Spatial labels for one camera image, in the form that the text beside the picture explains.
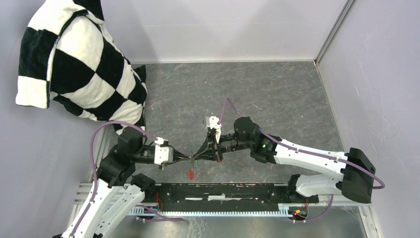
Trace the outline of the metal key holder red handle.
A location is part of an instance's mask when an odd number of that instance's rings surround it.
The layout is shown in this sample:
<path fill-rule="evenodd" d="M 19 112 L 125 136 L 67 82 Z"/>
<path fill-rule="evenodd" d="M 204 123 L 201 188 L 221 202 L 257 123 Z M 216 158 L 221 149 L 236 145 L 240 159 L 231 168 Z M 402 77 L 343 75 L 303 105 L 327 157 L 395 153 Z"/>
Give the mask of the metal key holder red handle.
<path fill-rule="evenodd" d="M 196 160 L 197 160 L 197 155 L 196 154 L 192 155 L 190 157 L 190 168 L 189 168 L 189 171 L 188 171 L 188 176 L 189 176 L 190 180 L 194 179 L 194 169 L 195 168 L 193 168 L 193 162 L 196 161 Z"/>

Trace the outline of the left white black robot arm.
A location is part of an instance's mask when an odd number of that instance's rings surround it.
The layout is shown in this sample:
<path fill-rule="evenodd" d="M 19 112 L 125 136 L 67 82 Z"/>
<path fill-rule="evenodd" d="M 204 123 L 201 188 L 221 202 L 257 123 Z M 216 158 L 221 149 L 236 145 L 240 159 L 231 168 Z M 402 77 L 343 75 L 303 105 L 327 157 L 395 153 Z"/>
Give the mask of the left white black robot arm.
<path fill-rule="evenodd" d="M 125 182 L 135 171 L 134 163 L 127 159 L 128 153 L 137 152 L 145 145 L 142 142 L 136 146 L 134 132 L 140 133 L 140 137 L 152 139 L 157 149 L 164 151 L 165 156 L 169 156 L 173 149 L 166 140 L 149 134 L 142 126 L 122 121 L 110 121 L 108 124 L 125 126 L 121 134 L 125 143 L 120 148 L 125 160 L 110 155 L 101 161 L 99 168 L 95 167 L 94 160 L 91 161 L 94 181 L 88 198 L 67 230 L 59 234 L 60 238 L 105 238 L 136 205 L 142 201 L 150 202 L 156 195 L 155 181 L 138 174 L 116 203 L 110 205 L 111 200 L 124 188 Z"/>

